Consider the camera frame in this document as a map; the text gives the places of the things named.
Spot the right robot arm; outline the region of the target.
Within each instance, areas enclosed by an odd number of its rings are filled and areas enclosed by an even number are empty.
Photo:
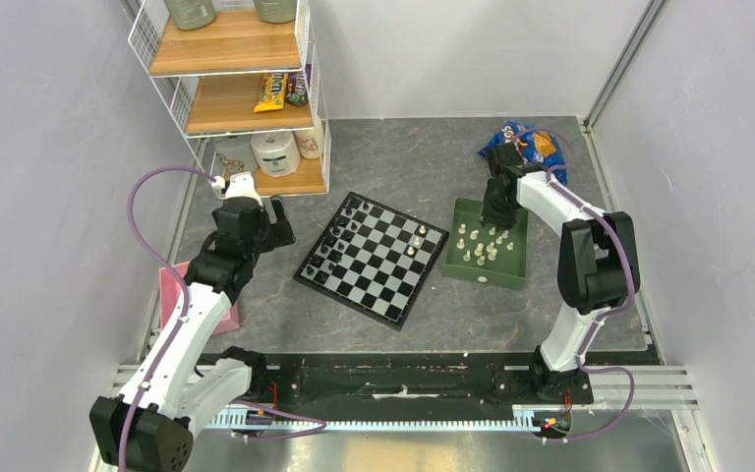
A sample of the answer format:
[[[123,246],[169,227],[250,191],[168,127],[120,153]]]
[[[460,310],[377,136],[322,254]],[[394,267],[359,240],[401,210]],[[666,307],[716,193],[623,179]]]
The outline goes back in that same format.
[[[640,288],[632,218],[606,212],[563,186],[541,162],[527,162],[512,144],[485,153],[491,177],[480,221],[511,228],[526,209],[559,238],[557,288],[562,305],[552,332],[536,349],[530,393],[552,402],[587,379],[586,353],[605,320],[629,308]]]

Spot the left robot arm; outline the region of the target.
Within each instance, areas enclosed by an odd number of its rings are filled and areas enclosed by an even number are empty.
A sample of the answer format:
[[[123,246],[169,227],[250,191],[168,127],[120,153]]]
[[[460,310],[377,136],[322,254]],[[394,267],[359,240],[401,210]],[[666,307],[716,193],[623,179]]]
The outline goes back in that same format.
[[[113,397],[98,397],[89,420],[102,460],[121,471],[181,471],[194,439],[232,400],[263,398],[269,387],[261,353],[229,348],[189,382],[215,328],[251,281],[260,255],[294,243],[283,204],[264,206],[249,172],[213,177],[224,190],[216,229],[184,275],[169,323],[133,376]]]

